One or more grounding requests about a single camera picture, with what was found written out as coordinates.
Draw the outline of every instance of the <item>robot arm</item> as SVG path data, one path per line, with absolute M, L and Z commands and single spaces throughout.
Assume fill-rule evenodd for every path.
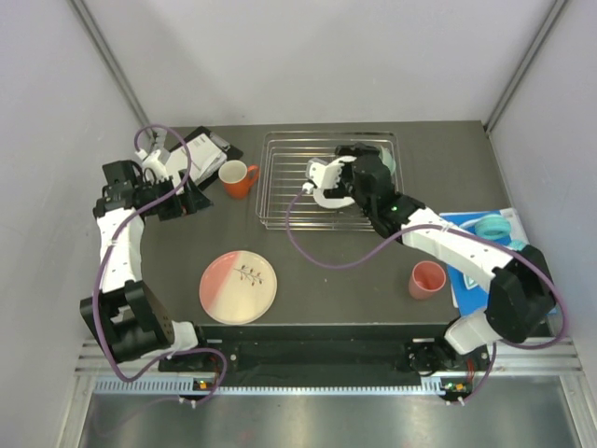
M 489 292 L 486 309 L 461 317 L 447 328 L 444 339 L 457 354 L 501 339 L 522 343 L 555 306 L 552 294 L 528 268 L 496 248 L 446 231 L 455 226 L 423 203 L 395 192 L 377 148 L 337 147 L 336 155 L 331 163 L 309 162 L 309 181 L 303 186 L 307 192 L 321 189 L 328 199 L 352 198 L 383 238 L 421 224 L 440 226 L 444 231 L 411 231 L 398 242 L 450 264 Z M 550 277 L 538 249 L 527 245 L 521 254 Z
M 172 190 L 173 177 L 181 179 L 183 176 L 178 172 L 161 171 L 159 177 L 145 180 L 141 167 L 133 161 L 115 161 L 104 165 L 103 169 L 107 185 L 102 189 L 102 198 L 97 201 L 93 215 L 102 235 L 101 258 L 107 248 L 113 246 L 102 277 L 99 305 L 102 328 L 115 361 L 153 357 L 165 351 L 197 346 L 198 336 L 193 324 L 172 321 L 143 281 L 141 236 L 147 216 L 172 219 L 195 213 L 211 202 L 189 179 L 178 194 L 135 217 L 118 239 L 112 241 L 116 228 L 125 218 Z M 80 313 L 98 340 L 91 298 L 81 301 Z

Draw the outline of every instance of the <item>pink cup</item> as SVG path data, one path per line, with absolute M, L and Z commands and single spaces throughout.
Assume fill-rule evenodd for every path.
M 413 299 L 428 299 L 446 284 L 446 273 L 433 261 L 421 261 L 412 268 L 409 293 Z

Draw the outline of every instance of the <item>cable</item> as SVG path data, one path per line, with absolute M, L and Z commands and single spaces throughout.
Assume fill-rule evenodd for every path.
M 143 170 L 141 169 L 141 165 L 139 163 L 137 163 L 136 161 L 131 161 L 131 163 L 132 163 L 132 166 L 137 169 L 137 174 L 143 175 Z
M 190 150 L 188 149 L 187 142 L 185 142 L 185 139 L 174 129 L 169 128 L 168 126 L 164 126 L 162 124 L 149 124 L 147 126 L 144 126 L 139 131 L 137 131 L 137 133 L 134 136 L 133 143 L 134 143 L 135 150 L 138 152 L 141 149 L 141 148 L 139 148 L 139 137 L 141 136 L 141 134 L 149 129 L 152 129 L 152 128 L 163 129 L 164 131 L 171 133 L 174 137 L 176 137 L 176 139 L 184 147 L 185 152 L 187 154 L 187 170 L 185 171 L 185 174 L 183 175 L 183 178 L 181 179 L 180 183 L 176 187 L 174 187 L 172 190 L 168 191 L 166 194 L 159 197 L 155 201 L 152 201 L 151 203 L 144 205 L 139 210 L 135 210 L 134 213 L 132 213 L 126 219 L 124 219 L 120 223 L 120 225 L 117 227 L 116 231 L 114 232 L 114 235 L 112 235 L 112 241 L 116 241 L 118 239 L 118 237 L 120 236 L 120 233 L 127 227 L 127 225 L 133 219 L 141 216 L 144 212 L 151 209 L 152 207 L 155 207 L 159 203 L 162 203 L 162 202 L 166 201 L 167 199 L 173 197 L 176 194 L 176 192 L 179 191 L 182 187 L 184 187 L 188 181 L 188 177 L 190 175 L 191 163 L 192 163 L 192 160 L 190 158 Z M 110 351 L 108 342 L 105 339 L 104 329 L 102 328 L 102 320 L 100 318 L 100 301 L 99 301 L 102 277 L 104 276 L 105 267 L 107 266 L 107 263 L 110 260 L 110 256 L 112 255 L 113 248 L 114 248 L 113 245 L 109 245 L 108 248 L 106 249 L 104 257 L 102 258 L 102 262 L 100 263 L 100 267 L 97 271 L 97 275 L 95 276 L 95 283 L 93 284 L 93 291 L 92 291 L 92 295 L 91 295 L 91 306 L 93 309 L 93 324 L 95 325 L 95 330 L 97 332 L 97 339 L 100 343 L 100 346 L 102 347 L 102 350 L 104 351 L 105 358 L 108 360 L 110 367 L 114 371 L 114 374 L 120 379 L 120 381 L 123 381 L 125 383 L 132 383 L 133 381 L 138 380 L 141 377 L 141 375 L 143 375 L 147 370 L 149 370 L 149 368 L 151 366 L 153 366 L 156 362 L 168 357 L 173 352 L 164 353 L 158 357 L 154 357 L 132 377 L 126 376 L 120 370 L 120 367 L 118 366 L 116 360 L 112 356 L 112 352 Z M 215 381 L 215 384 L 214 384 L 214 387 L 212 387 L 212 390 L 202 400 L 202 401 L 207 401 L 207 400 L 211 399 L 211 397 L 214 395 L 216 390 L 219 388 L 222 381 L 224 381 L 224 378 L 226 376 L 226 371 L 228 369 L 228 362 L 226 360 L 226 357 L 222 354 L 222 352 L 220 352 L 219 350 L 215 350 L 214 348 L 191 348 L 189 350 L 183 350 L 180 352 L 176 352 L 176 355 L 177 356 L 193 355 L 193 354 L 197 354 L 197 353 L 212 353 L 214 355 L 217 355 L 220 359 L 222 359 L 222 364 L 223 364 L 222 365 L 222 373 L 218 376 L 217 380 Z
M 299 243 L 297 243 L 297 240 L 295 239 L 294 235 L 292 234 L 292 231 L 290 230 L 290 212 L 292 211 L 293 207 L 295 206 L 295 203 L 297 203 L 297 201 L 302 197 L 304 192 L 305 192 L 304 190 L 299 192 L 297 194 L 297 196 L 295 196 L 294 199 L 292 201 L 290 201 L 290 204 L 288 205 L 288 208 L 286 209 L 286 214 L 285 214 L 286 234 L 288 235 L 288 239 L 290 240 L 290 243 L 292 243 L 292 245 L 297 249 L 298 252 L 300 252 L 300 254 L 305 259 L 307 259 L 308 261 L 310 261 L 313 264 L 316 264 L 317 266 L 319 266 L 321 268 L 331 269 L 331 270 L 336 270 L 336 271 L 341 271 L 344 269 L 352 269 L 352 268 L 355 268 L 356 266 L 359 266 L 360 264 L 364 263 L 365 261 L 368 261 L 375 255 L 377 255 L 379 252 L 381 252 L 388 245 L 390 245 L 395 239 L 401 237 L 402 235 L 404 235 L 406 233 L 410 233 L 412 231 L 422 231 L 422 230 L 434 230 L 434 231 L 443 231 L 444 230 L 444 228 L 442 226 L 439 226 L 438 224 L 419 224 L 416 226 L 411 226 L 406 229 L 401 229 L 400 231 L 397 231 L 389 238 L 383 240 L 381 244 L 379 244 L 377 247 L 373 248 L 373 250 L 371 250 L 363 258 L 358 259 L 357 261 L 352 261 L 350 263 L 345 263 L 345 264 L 327 264 L 327 263 L 321 262 L 317 259 L 314 259 L 309 253 L 307 253 L 302 247 L 300 247 Z M 468 233 L 466 231 L 459 231 L 456 229 L 447 229 L 447 231 L 449 233 L 453 233 L 454 235 L 458 235 L 463 238 L 476 241 L 477 243 L 481 243 L 483 245 L 488 245 L 490 247 L 493 247 L 501 252 L 508 254 L 510 257 L 512 257 L 516 261 L 522 263 L 524 266 L 529 268 L 537 277 L 539 277 L 539 279 L 543 283 L 545 283 L 548 286 L 549 291 L 553 294 L 553 297 L 554 297 L 556 303 L 558 305 L 560 305 L 560 313 L 562 314 L 562 327 L 560 328 L 560 331 L 558 332 L 558 334 L 556 336 L 554 336 L 554 338 L 551 341 L 547 341 L 546 343 L 532 344 L 532 345 L 509 343 L 508 341 L 504 341 L 504 343 L 506 343 L 507 345 L 510 345 L 512 347 L 520 348 L 523 350 L 539 350 L 541 348 L 551 347 L 552 345 L 554 345 L 555 343 L 558 343 L 565 337 L 566 332 L 568 330 L 567 308 L 563 301 L 562 294 L 556 288 L 556 286 L 553 284 L 553 282 L 549 279 L 549 277 L 547 277 L 545 275 L 545 273 L 543 273 L 539 268 L 537 268 L 531 261 L 529 261 L 528 259 L 523 257 L 519 252 L 508 249 L 507 247 L 504 247 L 503 245 L 500 245 L 493 241 L 485 240 L 484 238 L 481 238 L 473 233 Z
M 158 180 L 155 171 L 153 171 L 151 168 L 145 168 L 145 170 L 143 170 L 143 180 L 145 182 L 149 182 L 149 180 L 147 180 L 147 172 L 151 173 L 151 175 L 153 176 L 153 179 L 151 179 L 152 182 L 156 182 Z
M 475 368 L 473 367 L 472 358 L 466 360 L 466 382 L 472 384 L 475 377 Z
M 473 387 L 473 390 L 468 395 L 468 397 L 463 399 L 464 404 L 468 403 L 470 400 L 472 400 L 473 397 L 475 397 L 478 394 L 478 392 L 481 390 L 481 388 L 487 381 L 487 378 L 489 378 L 489 375 L 493 370 L 493 364 L 495 364 L 495 359 L 497 358 L 497 343 L 496 342 L 494 342 L 492 344 L 492 350 L 493 350 L 492 358 L 489 361 L 489 366 L 487 366 L 487 370 L 483 374 L 483 377 L 479 380 L 479 383 Z

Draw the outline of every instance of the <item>black base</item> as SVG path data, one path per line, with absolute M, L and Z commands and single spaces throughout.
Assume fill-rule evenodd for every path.
M 413 334 L 434 338 L 444 329 L 444 325 L 202 327 L 209 345 L 229 361 L 223 385 L 246 387 L 418 385 L 421 377 L 409 358 Z M 483 352 L 487 353 L 478 349 L 472 354 L 478 371 L 487 366 Z M 465 363 L 451 369 L 465 376 Z M 160 371 L 214 370 L 209 357 L 175 357 L 160 363 Z

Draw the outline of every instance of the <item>white wall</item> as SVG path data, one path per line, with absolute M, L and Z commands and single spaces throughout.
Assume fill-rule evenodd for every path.
M 99 262 L 103 162 L 136 123 L 63 0 L 0 15 L 0 446 L 51 446 Z
M 88 0 L 177 125 L 486 119 L 551 0 Z
M 570 2 L 493 134 L 514 204 L 567 299 L 595 396 L 596 19 L 597 0 Z

